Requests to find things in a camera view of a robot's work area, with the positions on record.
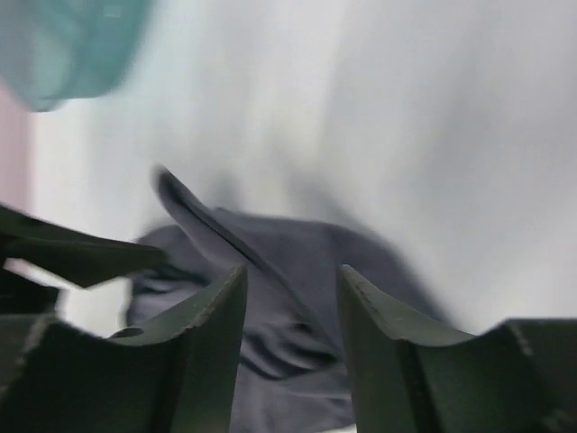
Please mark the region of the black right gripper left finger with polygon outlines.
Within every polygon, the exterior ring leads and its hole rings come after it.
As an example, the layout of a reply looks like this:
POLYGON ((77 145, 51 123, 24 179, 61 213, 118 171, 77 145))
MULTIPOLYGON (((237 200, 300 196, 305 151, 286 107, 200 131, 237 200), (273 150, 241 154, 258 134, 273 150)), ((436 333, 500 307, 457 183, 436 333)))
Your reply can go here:
POLYGON ((58 290, 1 277, 4 432, 226 432, 247 273, 233 270, 103 338, 56 315, 58 290))

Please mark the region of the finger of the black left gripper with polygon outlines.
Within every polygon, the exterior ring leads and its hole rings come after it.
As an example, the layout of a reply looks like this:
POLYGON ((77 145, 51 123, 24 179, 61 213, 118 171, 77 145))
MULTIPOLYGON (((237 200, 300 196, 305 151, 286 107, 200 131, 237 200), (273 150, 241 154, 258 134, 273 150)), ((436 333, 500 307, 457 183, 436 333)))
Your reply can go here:
POLYGON ((1 257, 31 263, 88 288, 166 259, 159 248, 104 239, 1 207, 1 257))

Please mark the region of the dark grey-blue towel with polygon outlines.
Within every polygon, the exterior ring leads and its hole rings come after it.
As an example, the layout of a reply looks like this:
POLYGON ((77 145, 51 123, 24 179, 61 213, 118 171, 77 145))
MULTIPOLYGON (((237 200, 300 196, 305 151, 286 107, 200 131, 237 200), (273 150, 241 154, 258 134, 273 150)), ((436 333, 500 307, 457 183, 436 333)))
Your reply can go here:
POLYGON ((334 224, 252 216, 203 205, 168 170, 156 175, 171 218, 142 238, 168 256, 135 273, 125 312, 139 326, 243 266, 248 290, 230 429, 322 432, 354 423, 336 305, 349 265, 425 315, 442 313, 384 243, 334 224))

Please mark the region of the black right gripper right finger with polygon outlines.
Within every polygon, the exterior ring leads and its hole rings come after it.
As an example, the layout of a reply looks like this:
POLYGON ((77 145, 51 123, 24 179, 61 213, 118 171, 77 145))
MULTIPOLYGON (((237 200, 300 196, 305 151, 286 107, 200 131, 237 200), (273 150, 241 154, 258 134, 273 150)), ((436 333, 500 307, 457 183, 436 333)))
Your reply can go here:
POLYGON ((474 336, 348 266, 338 309, 359 431, 575 431, 574 319, 511 319, 474 336))

